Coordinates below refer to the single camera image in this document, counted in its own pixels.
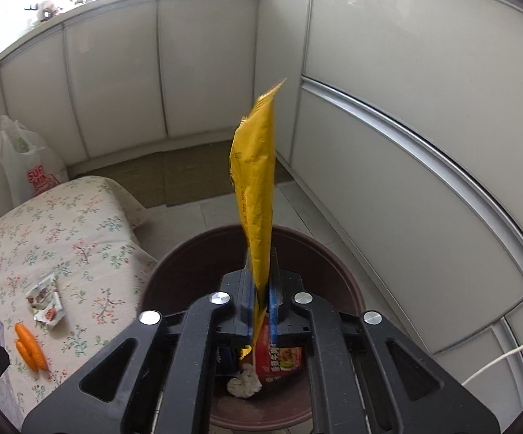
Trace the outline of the white paper tissue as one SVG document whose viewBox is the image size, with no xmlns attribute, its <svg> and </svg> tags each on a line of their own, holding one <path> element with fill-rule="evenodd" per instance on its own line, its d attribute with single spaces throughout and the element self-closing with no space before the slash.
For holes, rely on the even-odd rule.
<svg viewBox="0 0 523 434">
<path fill-rule="evenodd" d="M 227 382 L 227 391 L 238 399 L 248 399 L 260 392 L 263 384 L 260 382 L 256 369 L 250 363 L 244 363 L 241 372 Z"/>
</svg>

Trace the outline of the yellow snack packet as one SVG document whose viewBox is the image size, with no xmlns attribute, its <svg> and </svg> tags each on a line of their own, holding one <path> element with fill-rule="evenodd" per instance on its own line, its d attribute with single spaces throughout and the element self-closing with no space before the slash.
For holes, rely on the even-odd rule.
<svg viewBox="0 0 523 434">
<path fill-rule="evenodd" d="M 280 81 L 256 99 L 249 115 L 242 118 L 235 130 L 230 149 L 230 175 L 254 285 L 252 348 L 256 347 L 269 305 L 267 288 L 276 163 L 274 98 L 283 84 Z"/>
</svg>

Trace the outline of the dark brown trash bin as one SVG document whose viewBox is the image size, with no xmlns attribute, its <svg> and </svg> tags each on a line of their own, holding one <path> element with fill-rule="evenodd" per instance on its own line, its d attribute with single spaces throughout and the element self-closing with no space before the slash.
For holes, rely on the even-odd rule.
<svg viewBox="0 0 523 434">
<path fill-rule="evenodd" d="M 359 315 L 365 300 L 352 272 L 314 238 L 275 225 L 272 246 L 283 271 L 300 275 L 304 288 L 325 298 L 337 311 Z M 177 246 L 156 266 L 141 298 L 141 309 L 163 315 L 185 311 L 198 298 L 219 288 L 221 279 L 245 264 L 246 238 L 239 224 L 205 231 Z M 311 395 L 303 369 L 269 383 L 241 400 L 216 381 L 211 424 L 234 431 L 274 431 L 311 419 Z"/>
</svg>

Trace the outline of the white kitchen cabinets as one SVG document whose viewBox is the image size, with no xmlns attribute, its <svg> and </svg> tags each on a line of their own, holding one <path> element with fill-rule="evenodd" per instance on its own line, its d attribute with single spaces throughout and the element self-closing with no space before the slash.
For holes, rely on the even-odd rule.
<svg viewBox="0 0 523 434">
<path fill-rule="evenodd" d="M 523 0 L 0 0 L 4 106 L 69 166 L 226 137 L 280 81 L 279 158 L 413 339 L 523 402 Z"/>
</svg>

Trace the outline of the orange carrot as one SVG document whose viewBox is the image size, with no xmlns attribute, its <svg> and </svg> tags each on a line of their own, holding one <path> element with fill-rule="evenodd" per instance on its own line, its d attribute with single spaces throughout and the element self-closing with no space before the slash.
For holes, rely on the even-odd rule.
<svg viewBox="0 0 523 434">
<path fill-rule="evenodd" d="M 49 365 L 36 337 L 21 322 L 18 322 L 14 326 L 14 331 L 16 333 L 17 340 L 21 341 L 29 351 L 29 354 L 34 359 L 34 362 L 36 362 L 36 365 L 38 365 L 38 369 L 47 372 L 49 370 Z"/>
<path fill-rule="evenodd" d="M 36 362 L 34 362 L 34 359 L 29 354 L 29 351 L 26 349 L 26 347 L 23 345 L 23 343 L 19 340 L 16 340 L 14 342 L 15 348 L 18 351 L 18 354 L 22 357 L 26 365 L 34 372 L 38 372 L 38 365 L 36 365 Z"/>
</svg>

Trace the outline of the red snack wrapper in bin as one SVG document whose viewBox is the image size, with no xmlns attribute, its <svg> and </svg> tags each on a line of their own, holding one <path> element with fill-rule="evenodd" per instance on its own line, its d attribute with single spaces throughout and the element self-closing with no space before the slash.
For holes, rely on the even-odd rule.
<svg viewBox="0 0 523 434">
<path fill-rule="evenodd" d="M 279 348 L 270 343 L 269 318 L 266 316 L 254 348 L 254 368 L 261 384 L 277 381 L 304 367 L 303 349 Z"/>
</svg>

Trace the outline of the white pecan snack packet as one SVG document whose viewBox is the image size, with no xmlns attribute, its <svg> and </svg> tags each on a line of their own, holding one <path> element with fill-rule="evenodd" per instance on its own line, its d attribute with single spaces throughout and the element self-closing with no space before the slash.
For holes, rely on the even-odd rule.
<svg viewBox="0 0 523 434">
<path fill-rule="evenodd" d="M 34 322 L 46 328 L 55 328 L 66 315 L 54 272 L 44 275 L 27 291 L 26 301 L 31 308 Z"/>
</svg>

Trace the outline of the floral tablecloth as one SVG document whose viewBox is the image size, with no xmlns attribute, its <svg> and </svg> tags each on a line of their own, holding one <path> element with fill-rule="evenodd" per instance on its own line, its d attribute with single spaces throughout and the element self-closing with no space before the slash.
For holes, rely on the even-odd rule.
<svg viewBox="0 0 523 434">
<path fill-rule="evenodd" d="M 135 317 L 156 261 L 136 228 L 148 210 L 116 181 L 66 182 L 0 218 L 0 321 L 10 365 L 0 379 L 0 410 L 14 427 Z M 56 274 L 66 315 L 52 329 L 34 322 L 27 291 Z M 14 326 L 39 342 L 49 370 L 18 354 Z"/>
</svg>

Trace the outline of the olive green floor mat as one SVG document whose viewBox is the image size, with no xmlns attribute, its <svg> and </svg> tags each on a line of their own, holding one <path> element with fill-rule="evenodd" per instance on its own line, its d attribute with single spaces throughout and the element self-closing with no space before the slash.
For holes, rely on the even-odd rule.
<svg viewBox="0 0 523 434">
<path fill-rule="evenodd" d="M 70 178 L 108 177 L 147 208 L 172 207 L 233 191 L 230 147 L 229 140 L 201 145 L 158 143 L 76 163 L 68 173 Z"/>
</svg>

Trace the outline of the white plastic shopping bag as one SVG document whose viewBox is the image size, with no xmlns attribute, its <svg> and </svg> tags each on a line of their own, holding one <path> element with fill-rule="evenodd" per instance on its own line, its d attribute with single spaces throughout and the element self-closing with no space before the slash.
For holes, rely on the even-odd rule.
<svg viewBox="0 0 523 434">
<path fill-rule="evenodd" d="M 68 181 L 64 161 L 44 138 L 1 116 L 0 163 L 15 207 Z"/>
</svg>

